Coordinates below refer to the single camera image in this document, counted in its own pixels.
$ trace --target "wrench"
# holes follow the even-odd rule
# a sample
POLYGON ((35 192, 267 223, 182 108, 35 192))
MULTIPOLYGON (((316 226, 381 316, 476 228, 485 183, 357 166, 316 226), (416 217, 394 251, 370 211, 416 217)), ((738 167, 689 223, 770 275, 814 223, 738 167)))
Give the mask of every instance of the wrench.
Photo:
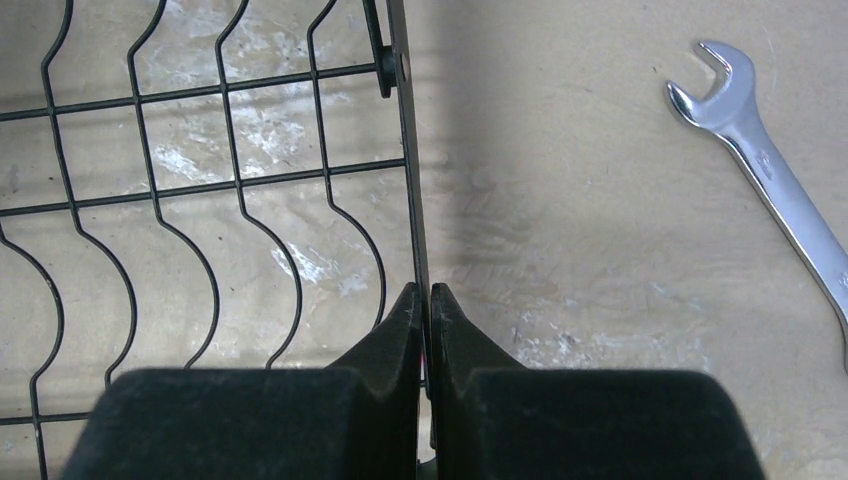
POLYGON ((730 150, 836 310, 842 328, 843 366, 848 372, 848 255, 760 120, 751 59, 719 42, 699 42, 695 52, 716 71, 715 83, 699 100, 668 82, 666 99, 671 110, 685 124, 713 134, 730 150))

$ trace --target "silver wrench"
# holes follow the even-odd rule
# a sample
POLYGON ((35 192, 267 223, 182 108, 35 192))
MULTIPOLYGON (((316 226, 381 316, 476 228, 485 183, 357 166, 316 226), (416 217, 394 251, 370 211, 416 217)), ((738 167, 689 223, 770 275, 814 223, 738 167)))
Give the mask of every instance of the silver wrench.
POLYGON ((760 120, 751 59, 719 42, 699 42, 695 52, 716 71, 716 81, 703 100, 668 82, 672 111, 685 123, 713 134, 730 150, 836 310, 848 372, 848 255, 760 120))

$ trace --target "metal grid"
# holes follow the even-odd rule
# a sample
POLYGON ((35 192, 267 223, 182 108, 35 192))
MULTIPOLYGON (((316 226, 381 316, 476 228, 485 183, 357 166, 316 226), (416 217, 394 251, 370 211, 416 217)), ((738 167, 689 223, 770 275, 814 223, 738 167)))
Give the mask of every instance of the metal grid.
MULTIPOLYGON (((379 19, 374 0, 363 0, 364 14, 367 22, 369 38, 373 52, 373 62, 360 65, 349 65, 336 67, 331 69, 321 70, 316 62, 316 49, 314 34, 316 28, 321 25, 327 15, 336 5, 336 0, 329 0, 323 7, 321 12, 309 24, 306 32, 309 70, 294 74, 281 76, 273 76, 266 78, 256 78, 245 81, 229 82, 225 71, 224 57, 222 47, 224 42, 239 24, 245 10, 248 7, 249 0, 241 0, 235 15, 227 24, 226 28, 220 33, 215 42, 215 60, 218 71, 219 82, 217 85, 209 85, 196 88, 187 88, 174 91, 166 91, 151 94, 142 94, 139 87, 139 76, 136 71, 136 54, 145 44, 145 42, 153 35, 156 28, 159 26, 165 11, 167 0, 159 0, 153 17, 147 28, 141 36, 132 44, 126 55, 126 63, 129 72, 129 81, 132 88, 132 95, 123 98, 104 99, 85 103, 74 103, 66 105, 56 105, 53 94, 53 86, 50 79, 50 65, 53 62, 56 54, 62 48, 65 38, 71 26, 72 16, 74 11, 73 0, 66 0, 64 6, 64 15, 61 22, 61 28, 56 36, 55 41, 44 56, 41 62, 41 79, 43 83, 45 108, 20 110, 13 112, 0 113, 0 122, 13 122, 17 120, 46 117, 50 122, 52 131, 53 144, 55 147, 56 161, 58 162, 61 172, 61 183, 64 189, 67 200, 56 203, 43 203, 37 205, 18 206, 14 208, 0 208, 0 244, 11 249, 17 255, 25 259, 38 274, 43 278, 47 288, 50 290, 56 311, 56 335, 53 341, 53 346, 50 354, 44 360, 43 364, 35 371, 29 380, 29 399, 31 412, 28 415, 18 417, 0 418, 0 427, 10 425, 31 424, 34 428, 34 441, 36 442, 38 455, 38 468, 42 478, 47 478, 47 458, 45 454, 45 446, 43 439, 42 425, 48 422, 67 422, 84 420, 89 412, 62 413, 62 414, 42 414, 39 411, 39 393, 38 381, 39 378, 50 368, 51 364, 58 355, 62 340, 65 333, 65 312, 62 301, 62 296, 59 288, 56 286, 50 271, 45 265, 40 262, 34 255, 30 254, 26 249, 14 243, 3 231, 2 219, 6 217, 16 217, 33 215, 45 212, 68 211, 73 221, 73 227, 76 233, 82 237, 91 246, 96 247, 114 266, 120 278, 123 281, 126 289, 127 301, 129 303, 130 318, 129 331, 120 353, 114 361, 106 368, 103 373, 103 381, 105 385, 109 385, 112 381, 113 374, 121 363, 127 358, 130 352, 135 334, 138 329, 138 304, 136 293, 133 288, 133 281, 127 273, 126 268, 122 264, 118 256, 104 244, 100 239, 89 233, 80 219, 80 211, 90 207, 99 207, 106 205, 128 204, 132 202, 152 202, 153 211, 156 222, 164 230, 177 237, 185 246, 187 246, 202 265, 209 282, 209 288, 212 296, 212 317, 209 323, 208 331, 205 339, 194 355, 185 363, 185 368, 190 368, 198 359, 203 356, 204 352, 210 346, 216 329, 218 328, 218 320, 221 310, 221 292, 216 279, 215 271, 206 255, 198 247, 198 245, 183 231, 177 228, 172 223, 169 223, 163 215, 161 200, 174 197, 187 197, 208 192, 231 190, 235 191, 238 200, 239 211, 241 217, 249 222, 253 227, 261 230, 269 237, 277 248, 285 256, 289 268, 292 272, 294 280, 294 291, 291 292, 296 298, 296 309, 294 317, 291 321, 291 328, 285 337, 285 340, 279 348, 271 355, 266 363, 265 368, 271 368, 272 364, 277 360, 283 352, 289 347, 294 340, 298 326, 303 316, 303 288, 298 273, 297 263, 293 258, 292 253, 287 248, 281 237, 269 228, 265 223, 252 216, 248 205, 245 201, 245 190, 250 187, 260 185, 281 184, 286 182, 294 182, 304 179, 323 179, 327 206, 335 214, 343 218, 346 222, 352 225, 359 234, 363 237, 370 249, 374 261, 376 263, 377 272, 379 275, 379 305, 376 312, 374 325, 377 325, 383 317, 386 304, 386 272, 383 266, 383 260, 380 251, 377 248, 374 240, 363 225, 350 213, 340 207, 334 198, 333 183, 334 177, 339 175, 347 175, 352 173, 377 171, 383 169, 403 168, 405 171, 407 184, 407 199, 409 212, 409 225, 411 229, 412 239, 412 258, 414 262, 415 278, 409 279, 415 281, 420 286, 426 286, 429 283, 427 278, 427 259, 424 244, 423 218, 421 212, 421 193, 420 180, 418 172, 417 146, 415 137, 414 111, 412 105, 412 86, 409 77, 408 67, 408 51, 406 41, 406 26, 404 22, 404 11, 402 2, 399 0, 388 0, 388 23, 392 36, 392 45, 383 45, 383 40, 380 34, 379 19), (376 77, 375 88, 379 88, 383 98, 389 98, 391 90, 396 88, 397 102, 399 104, 400 124, 401 124, 401 141, 403 146, 403 157, 385 160, 375 160, 366 163, 358 163, 345 166, 331 167, 328 160, 327 139, 325 134, 324 118, 321 103, 321 88, 319 80, 339 78, 345 76, 372 74, 376 77), (235 129, 233 126, 233 114, 230 106, 230 94, 238 91, 257 89, 262 87, 279 86, 296 82, 311 82, 312 96, 314 100, 315 117, 317 122, 318 132, 318 148, 321 157, 320 169, 300 170, 296 172, 288 172, 282 174, 265 175, 259 177, 242 178, 238 146, 236 144, 235 129), (233 180, 220 181, 215 183, 191 185, 178 188, 158 188, 157 178, 154 172, 153 161, 151 158, 151 148, 148 139, 147 125, 144 119, 144 105, 166 102, 170 100, 188 99, 193 97, 201 97, 210 94, 220 94, 223 100, 223 114, 226 121, 227 143, 230 151, 230 162, 232 164, 233 180), (65 158, 65 151, 62 142, 62 130, 59 125, 59 117, 71 113, 89 112, 95 110, 114 109, 118 107, 133 107, 135 117, 137 119, 137 128, 139 141, 142 147, 144 167, 147 174, 149 190, 141 193, 129 193, 123 195, 99 196, 96 198, 77 199, 74 193, 74 185, 72 176, 69 173, 68 162, 65 158)), ((426 292, 422 294, 422 298, 426 298, 426 292)))

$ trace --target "wrench jaw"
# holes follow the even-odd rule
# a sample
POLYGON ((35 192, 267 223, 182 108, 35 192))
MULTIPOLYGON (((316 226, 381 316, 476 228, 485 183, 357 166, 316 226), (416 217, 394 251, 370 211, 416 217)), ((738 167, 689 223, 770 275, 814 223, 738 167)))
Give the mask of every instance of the wrench jaw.
POLYGON ((754 63, 743 52, 720 42, 698 42, 695 53, 716 72, 712 88, 700 100, 667 82, 666 99, 685 123, 718 135, 748 102, 755 101, 754 63))

